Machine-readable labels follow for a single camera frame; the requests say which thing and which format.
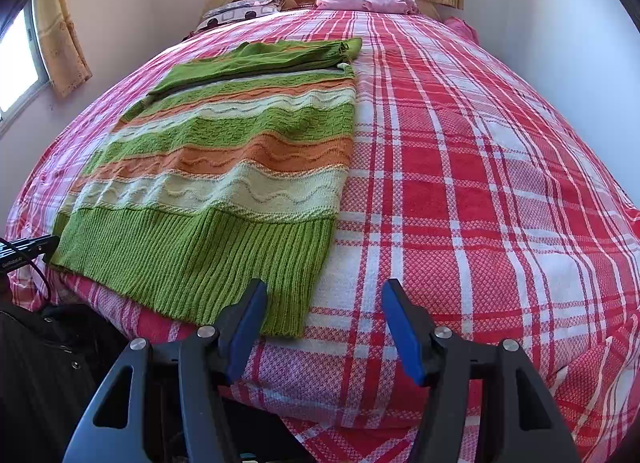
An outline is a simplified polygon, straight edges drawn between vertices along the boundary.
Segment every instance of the window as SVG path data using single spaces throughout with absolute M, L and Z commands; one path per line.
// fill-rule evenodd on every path
M 29 2 L 0 40 L 0 129 L 48 81 Z

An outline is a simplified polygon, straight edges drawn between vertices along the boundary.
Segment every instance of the red plaid bedspread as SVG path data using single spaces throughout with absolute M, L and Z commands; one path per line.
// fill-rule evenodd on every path
M 380 287 L 397 277 L 465 338 L 519 340 L 584 460 L 604 461 L 640 405 L 639 212 L 526 82 L 428 18 L 301 11 L 162 52 L 55 139 L 7 236 L 51 231 L 103 135 L 173 64 L 245 40 L 351 36 L 364 41 L 353 166 L 305 336 L 260 340 L 232 395 L 289 418 L 320 461 L 405 459 L 426 393 L 403 373 L 381 312 Z M 57 299 L 81 297 L 129 337 L 160 342 L 193 330 L 83 277 L 47 275 Z M 15 302 L 40 304 L 30 269 L 12 284 Z M 474 458 L 479 405 L 472 385 L 464 461 Z

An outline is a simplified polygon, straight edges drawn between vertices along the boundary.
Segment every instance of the sunlight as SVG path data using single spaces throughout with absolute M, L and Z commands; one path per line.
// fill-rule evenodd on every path
M 0 109 L 7 111 L 37 80 L 22 10 L 0 40 Z

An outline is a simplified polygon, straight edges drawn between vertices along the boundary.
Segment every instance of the patterned pillow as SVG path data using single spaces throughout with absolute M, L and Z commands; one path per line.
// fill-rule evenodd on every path
M 241 0 L 219 6 L 204 14 L 194 34 L 221 24 L 255 19 L 279 12 L 285 0 Z

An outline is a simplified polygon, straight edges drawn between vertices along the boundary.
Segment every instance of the black bag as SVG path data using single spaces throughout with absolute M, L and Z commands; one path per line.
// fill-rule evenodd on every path
M 0 302 L 2 460 L 59 463 L 126 338 L 83 304 Z

